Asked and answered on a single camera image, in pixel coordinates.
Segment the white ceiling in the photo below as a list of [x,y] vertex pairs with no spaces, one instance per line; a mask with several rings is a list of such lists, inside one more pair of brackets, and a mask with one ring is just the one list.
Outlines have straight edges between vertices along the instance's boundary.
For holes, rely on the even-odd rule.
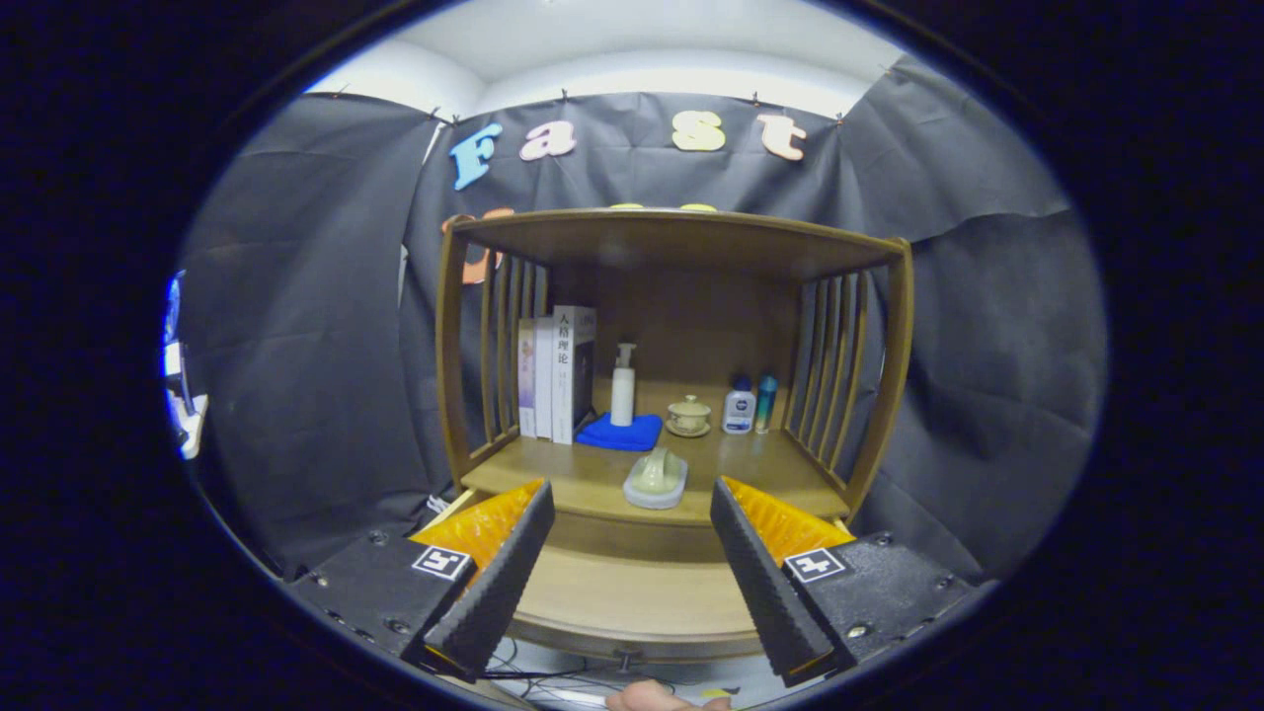
[[800,0],[469,0],[397,39],[447,57],[488,83],[637,49],[767,54],[872,82],[901,54],[868,30]]

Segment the finger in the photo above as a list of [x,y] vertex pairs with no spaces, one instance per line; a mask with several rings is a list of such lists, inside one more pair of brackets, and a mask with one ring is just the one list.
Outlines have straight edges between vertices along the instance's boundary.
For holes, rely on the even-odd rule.
[[653,679],[633,682],[623,689],[623,702],[628,711],[684,711],[698,708],[684,698],[671,696]]
[[623,701],[623,692],[614,693],[605,697],[605,707],[611,711],[632,711],[628,705]]

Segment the wooden cabinet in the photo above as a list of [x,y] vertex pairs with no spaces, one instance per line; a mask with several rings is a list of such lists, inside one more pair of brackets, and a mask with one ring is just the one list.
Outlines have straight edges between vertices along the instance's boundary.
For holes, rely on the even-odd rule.
[[[497,253],[479,301],[483,428],[470,447],[461,371],[461,287],[470,245]],[[436,314],[439,397],[461,505],[545,476],[557,519],[511,634],[592,655],[647,659],[757,653],[758,639],[710,526],[726,474],[825,520],[849,521],[868,492],[904,388],[913,329],[909,244],[777,218],[689,210],[556,210],[455,218],[444,235]],[[865,353],[867,280],[885,269],[886,331]],[[513,334],[554,302],[597,307],[593,405],[609,409],[614,344],[637,343],[636,412],[666,415],[685,393],[713,430],[659,444],[689,462],[684,500],[629,505],[623,479],[643,453],[520,438]],[[860,366],[882,359],[878,392],[846,481]],[[719,431],[736,372],[781,382],[765,435]]]

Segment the white lotion bottle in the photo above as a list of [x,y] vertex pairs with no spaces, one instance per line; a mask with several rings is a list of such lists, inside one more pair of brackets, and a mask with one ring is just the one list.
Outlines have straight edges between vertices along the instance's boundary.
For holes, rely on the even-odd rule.
[[737,376],[733,391],[724,397],[723,429],[728,434],[746,434],[755,426],[755,393],[751,378]]
[[632,424],[632,402],[636,395],[636,371],[632,369],[635,343],[621,343],[611,380],[611,424],[626,428]]

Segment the tea saucer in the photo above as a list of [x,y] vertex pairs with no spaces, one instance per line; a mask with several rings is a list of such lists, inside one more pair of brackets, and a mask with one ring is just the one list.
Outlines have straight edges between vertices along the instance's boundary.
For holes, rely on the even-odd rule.
[[700,430],[698,430],[695,433],[678,431],[674,426],[671,426],[671,420],[667,420],[666,423],[664,423],[662,426],[664,426],[664,429],[666,429],[667,431],[670,431],[671,434],[674,434],[676,436],[690,436],[690,438],[693,438],[693,436],[702,436],[702,435],[704,435],[704,434],[707,434],[707,433],[710,431],[710,423],[707,423],[705,425],[703,425],[703,429],[700,429]]

